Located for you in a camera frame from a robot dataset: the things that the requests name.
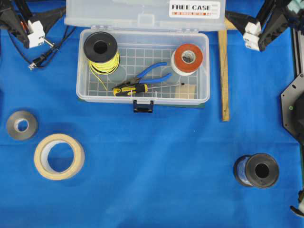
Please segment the black foam gripper finger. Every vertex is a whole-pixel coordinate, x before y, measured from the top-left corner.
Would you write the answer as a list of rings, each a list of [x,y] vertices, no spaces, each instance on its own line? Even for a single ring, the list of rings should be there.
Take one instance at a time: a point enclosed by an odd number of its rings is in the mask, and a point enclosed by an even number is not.
[[[7,30],[27,49],[35,48],[45,43],[45,13],[14,10],[0,12],[0,28]]]
[[[34,13],[28,9],[28,39],[40,39],[45,37],[65,13],[66,7],[60,7],[41,13]]]

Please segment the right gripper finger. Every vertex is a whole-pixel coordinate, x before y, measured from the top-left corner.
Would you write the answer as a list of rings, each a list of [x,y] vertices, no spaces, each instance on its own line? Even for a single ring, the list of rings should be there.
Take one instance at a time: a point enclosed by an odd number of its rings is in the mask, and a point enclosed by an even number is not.
[[[260,12],[255,17],[252,17],[247,14],[226,10],[225,17],[242,36],[245,34],[259,36],[261,34]]]
[[[259,52],[280,36],[294,17],[293,13],[260,13],[255,18],[246,14],[243,16],[247,20],[243,33],[245,46]]]

